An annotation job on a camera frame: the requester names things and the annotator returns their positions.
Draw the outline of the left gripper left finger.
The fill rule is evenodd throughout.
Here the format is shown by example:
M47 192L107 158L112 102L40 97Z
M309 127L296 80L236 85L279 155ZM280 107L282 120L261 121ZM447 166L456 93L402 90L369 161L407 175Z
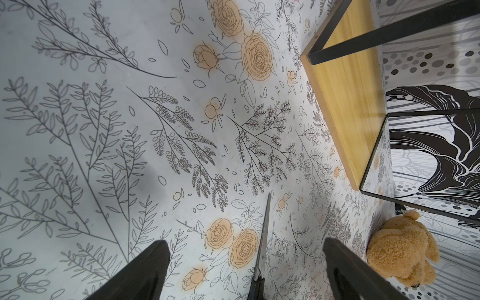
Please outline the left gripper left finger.
M171 253L166 241L155 241L89 300L159 300Z

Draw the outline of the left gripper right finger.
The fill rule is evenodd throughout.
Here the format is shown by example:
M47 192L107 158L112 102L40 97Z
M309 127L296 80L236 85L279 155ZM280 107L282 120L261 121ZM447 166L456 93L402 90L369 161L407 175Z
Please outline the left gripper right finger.
M328 237L323 251L336 300L404 300L405 297L341 241Z

